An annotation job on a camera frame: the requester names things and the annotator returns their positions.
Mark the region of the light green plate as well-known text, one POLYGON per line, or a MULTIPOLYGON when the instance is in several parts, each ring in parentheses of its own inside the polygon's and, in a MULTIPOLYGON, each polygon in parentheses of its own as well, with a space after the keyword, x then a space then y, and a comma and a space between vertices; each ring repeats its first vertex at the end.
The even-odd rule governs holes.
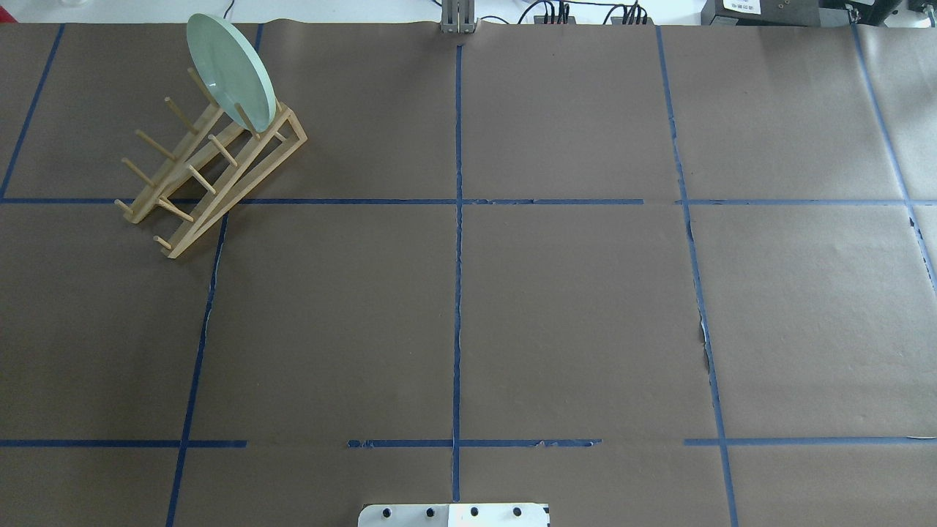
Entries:
POLYGON ((187 21, 187 46, 209 93, 234 122, 257 132, 270 127, 277 97, 258 51, 233 24, 196 13, 187 21))

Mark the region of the white mounting plate with bolts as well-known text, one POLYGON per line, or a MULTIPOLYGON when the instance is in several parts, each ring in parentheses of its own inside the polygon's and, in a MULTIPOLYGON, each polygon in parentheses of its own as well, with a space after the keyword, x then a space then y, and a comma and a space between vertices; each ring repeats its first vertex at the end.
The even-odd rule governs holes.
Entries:
POLYGON ((550 526, 547 504, 368 504, 358 526, 550 526))

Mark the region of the brown paper table cover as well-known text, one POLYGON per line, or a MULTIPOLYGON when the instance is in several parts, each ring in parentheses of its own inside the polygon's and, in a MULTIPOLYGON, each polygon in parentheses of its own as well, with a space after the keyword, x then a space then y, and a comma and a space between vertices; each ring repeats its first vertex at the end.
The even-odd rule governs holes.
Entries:
POLYGON ((935 524, 935 32, 243 26, 307 143, 177 259, 181 24, 2 26, 2 524, 935 524))

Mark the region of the wooden dish rack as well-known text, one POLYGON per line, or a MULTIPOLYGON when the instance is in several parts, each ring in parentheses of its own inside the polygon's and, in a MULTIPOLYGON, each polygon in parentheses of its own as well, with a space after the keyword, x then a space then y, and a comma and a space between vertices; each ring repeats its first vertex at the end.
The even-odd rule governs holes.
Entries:
POLYGON ((124 157, 121 163, 143 181, 143 189, 131 203, 114 201, 124 219, 132 224, 141 223, 157 209, 181 220, 170 238, 154 237, 162 253, 170 259, 181 256, 307 143, 307 133, 295 111, 281 101, 275 103, 274 120, 267 130, 257 131, 251 122, 235 121, 221 129, 220 120, 225 111, 209 93, 197 71, 190 67, 187 72, 209 104, 193 121, 170 97, 165 97, 168 109, 185 126, 185 134, 174 150, 168 150, 143 130, 136 130, 136 136, 164 156, 164 161, 154 176, 147 176, 124 157))

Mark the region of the dark grey equipment box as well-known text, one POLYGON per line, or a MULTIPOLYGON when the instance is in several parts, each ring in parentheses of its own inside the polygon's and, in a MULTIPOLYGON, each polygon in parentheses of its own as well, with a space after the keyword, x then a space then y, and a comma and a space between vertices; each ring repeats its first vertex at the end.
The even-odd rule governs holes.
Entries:
POLYGON ((835 1, 706 1, 701 26, 850 26, 860 19, 856 7, 835 1))

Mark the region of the grey aluminium profile post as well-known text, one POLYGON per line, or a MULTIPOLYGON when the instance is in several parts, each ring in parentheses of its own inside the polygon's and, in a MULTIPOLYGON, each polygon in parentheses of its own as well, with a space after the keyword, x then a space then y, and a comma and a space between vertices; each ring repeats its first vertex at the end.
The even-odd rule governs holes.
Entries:
POLYGON ((436 1, 441 7, 441 32, 443 34, 473 34, 477 29, 475 0, 436 1))

